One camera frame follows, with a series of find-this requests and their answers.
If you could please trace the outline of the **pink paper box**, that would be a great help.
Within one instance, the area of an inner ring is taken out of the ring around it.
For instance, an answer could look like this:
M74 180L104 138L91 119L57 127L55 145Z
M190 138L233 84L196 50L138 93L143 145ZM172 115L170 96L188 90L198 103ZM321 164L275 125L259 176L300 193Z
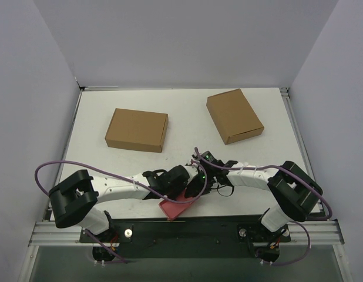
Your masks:
M159 208L166 216L168 221L176 220L182 213L184 213L196 200L196 197L189 197L186 194L186 189L182 191L182 193L176 197L177 202L181 203L172 203L168 200L162 200L159 203Z

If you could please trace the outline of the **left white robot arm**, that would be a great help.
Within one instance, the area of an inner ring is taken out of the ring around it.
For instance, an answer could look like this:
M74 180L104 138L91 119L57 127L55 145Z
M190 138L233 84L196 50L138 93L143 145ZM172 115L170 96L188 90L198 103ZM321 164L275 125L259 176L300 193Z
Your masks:
M109 212L98 210L97 204L124 199L175 202L191 185L199 188L198 195L204 193L207 180L206 171L195 164L130 177L91 176L83 169L52 188L49 198L57 228L80 226L105 242L113 237L114 227Z

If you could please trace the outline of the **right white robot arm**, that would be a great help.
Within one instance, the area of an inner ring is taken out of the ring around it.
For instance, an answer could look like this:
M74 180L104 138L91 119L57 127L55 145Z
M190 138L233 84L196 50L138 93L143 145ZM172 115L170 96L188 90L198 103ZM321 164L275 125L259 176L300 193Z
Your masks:
M260 220L272 233L291 221L306 221L322 200L322 189L294 162L257 167L237 161L222 163L209 151L201 154L196 149L195 153L195 159L204 166L208 176L220 185L252 187L273 195L277 204L265 211Z

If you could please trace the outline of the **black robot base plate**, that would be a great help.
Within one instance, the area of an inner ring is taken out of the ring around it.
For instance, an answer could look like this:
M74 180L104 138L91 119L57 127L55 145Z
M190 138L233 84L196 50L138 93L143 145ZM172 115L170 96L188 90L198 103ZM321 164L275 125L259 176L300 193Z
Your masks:
M259 216L114 219L117 241L103 239L126 259L251 258L268 243L289 243L290 235L271 233Z

